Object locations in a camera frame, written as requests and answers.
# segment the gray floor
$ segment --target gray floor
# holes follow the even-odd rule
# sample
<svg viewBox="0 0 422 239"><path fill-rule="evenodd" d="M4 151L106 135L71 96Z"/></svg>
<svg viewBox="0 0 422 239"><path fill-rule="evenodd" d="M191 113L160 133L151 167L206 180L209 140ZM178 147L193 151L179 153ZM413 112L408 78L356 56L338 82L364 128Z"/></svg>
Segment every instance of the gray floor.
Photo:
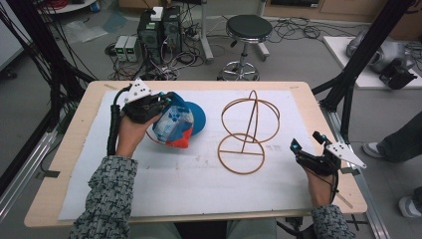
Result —
<svg viewBox="0 0 422 239"><path fill-rule="evenodd" d="M64 24L87 20L89 27L102 26L114 16L111 11L101 11L93 14L89 10L81 10L72 14L63 14ZM207 22L208 29L224 19L214 19ZM75 52L87 67L101 80L106 80L112 73L112 63L104 53L105 47L115 42L119 35L131 35L137 28L136 21L127 21L115 32L108 33L91 42L72 44ZM360 29L345 29L356 34ZM224 35L224 24L219 24L210 35ZM273 41L279 40L274 34ZM222 37L210 37L209 42L215 60L210 65L186 68L180 71L178 80L215 81L220 69L230 61L238 60L242 50L241 44L230 48L232 40ZM311 88L332 79L341 71L340 65L328 48L317 40L284 40L281 43L266 43L271 56L262 62L260 56L251 54L248 61L259 68L261 81L303 81ZM41 121L49 108L49 88L38 73L31 60L23 55L11 65L18 78L0 80L0 172L20 150L26 139ZM316 96L321 100L326 95ZM355 153L368 165L363 170L364 177L372 193L373 199L390 238L419 238L422 234L422 218L408 219L401 216L397 202L412 193L413 188L420 186L422 174L422 156L418 156L401 164L393 164L371 158L364 154L361 145L364 142L380 141L388 134L398 130L413 116L421 111L421 90L360 90L355 89L350 119L350 141ZM33 178L26 186L7 217L0 225L0 238L65 238L69 228L33 229L25 227L23 221L29 206L40 186L41 180ZM355 215L357 220L366 220L365 215ZM358 238L373 238L368 225L359 225L359 230L350 225ZM279 238L292 238L279 229Z"/></svg>

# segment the shoe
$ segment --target shoe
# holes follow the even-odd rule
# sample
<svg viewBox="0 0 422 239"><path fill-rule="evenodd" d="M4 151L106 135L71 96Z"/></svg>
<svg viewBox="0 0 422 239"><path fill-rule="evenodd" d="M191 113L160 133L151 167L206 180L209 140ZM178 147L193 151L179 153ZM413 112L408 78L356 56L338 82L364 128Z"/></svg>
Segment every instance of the shoe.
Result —
<svg viewBox="0 0 422 239"><path fill-rule="evenodd" d="M416 209L415 204L412 201L412 197L407 196L400 199L398 207L401 213L405 217L421 217L422 213Z"/></svg>
<svg viewBox="0 0 422 239"><path fill-rule="evenodd" d="M368 142L364 143L362 148L363 151L366 152L369 156L373 157L384 157L384 154L380 153L376 146L378 145L378 142Z"/></svg>

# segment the copper wire sculpture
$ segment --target copper wire sculpture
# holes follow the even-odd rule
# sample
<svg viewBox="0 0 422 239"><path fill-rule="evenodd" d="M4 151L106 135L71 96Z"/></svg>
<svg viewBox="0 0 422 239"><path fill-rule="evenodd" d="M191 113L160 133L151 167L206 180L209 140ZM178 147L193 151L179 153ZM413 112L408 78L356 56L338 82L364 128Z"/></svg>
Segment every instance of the copper wire sculpture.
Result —
<svg viewBox="0 0 422 239"><path fill-rule="evenodd" d="M230 132L229 129L227 128L226 124L224 123L224 113L229 108L231 108L232 106L240 104L240 103L245 103L245 102L254 102L254 105L253 105L252 110L251 110L251 116L249 118L249 123L248 123L248 127L246 129L246 132L235 132L235 133ZM276 129L276 131L271 136L269 136L268 138L265 138L265 139L262 139L262 140L257 139L258 119L259 119L259 104L263 104L264 106L268 107L274 113L274 115L277 118L277 129ZM255 128L254 128L254 131L253 131L253 135L250 135L249 131L251 130L251 124L254 120L254 115L255 115ZM220 144L218 145L218 158L220 159L220 162L223 164L223 166L226 167L228 170L230 170L234 173L238 173L238 174L251 174L251 173L258 171L263 166L264 161L265 161L265 151L264 151L264 148L262 146L262 143L266 142L266 141L272 139L274 136L276 136L277 132L280 129L280 112L279 112L279 109L277 109L276 106L274 106L273 104L271 104L267 101L259 100L257 92L251 91L248 98L242 98L242 99L235 100L235 101L229 103L223 109L223 112L221 113L221 122L223 124L223 127L226 129L226 131L229 132L229 135L224 137L220 141ZM242 148L240 150L224 150L224 149L221 149L224 141L226 141L226 139L231 138L231 137L234 137L235 139L243 142ZM261 152L246 151L245 146L246 146L247 143L252 143L252 144L257 145ZM227 163L224 162L222 155L221 155L222 152L257 155L257 156L261 156L262 159L261 159L261 163L258 165L257 168L255 168L253 170L249 170L249 171L239 171L239 170L235 170L235 169L229 167L227 165Z"/></svg>

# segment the stool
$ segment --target stool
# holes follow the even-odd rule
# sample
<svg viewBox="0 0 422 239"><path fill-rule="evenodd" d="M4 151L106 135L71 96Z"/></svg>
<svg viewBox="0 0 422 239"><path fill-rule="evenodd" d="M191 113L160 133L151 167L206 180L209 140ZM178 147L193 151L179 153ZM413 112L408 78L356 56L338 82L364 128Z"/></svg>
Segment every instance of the stool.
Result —
<svg viewBox="0 0 422 239"><path fill-rule="evenodd" d="M245 43L240 61L227 64L219 73L217 80L224 81L259 81L260 74L252 64L246 63L249 44L258 44L270 38L273 26L257 15L239 15L229 19L226 26L227 35L235 39L231 47L238 41Z"/></svg>

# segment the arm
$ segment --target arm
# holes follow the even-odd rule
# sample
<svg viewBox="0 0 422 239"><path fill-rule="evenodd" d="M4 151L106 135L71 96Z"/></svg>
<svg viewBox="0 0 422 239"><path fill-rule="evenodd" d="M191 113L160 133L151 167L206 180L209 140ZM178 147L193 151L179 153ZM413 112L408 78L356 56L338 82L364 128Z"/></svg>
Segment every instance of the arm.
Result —
<svg viewBox="0 0 422 239"><path fill-rule="evenodd" d="M137 162L130 159L148 127L123 117L118 131L116 155L103 158L89 186L86 210L75 221L70 238L128 238L132 190Z"/></svg>
<svg viewBox="0 0 422 239"><path fill-rule="evenodd" d="M317 238L355 238L348 229L343 214L330 202L332 175L316 176L304 168L314 209L312 211L314 231Z"/></svg>

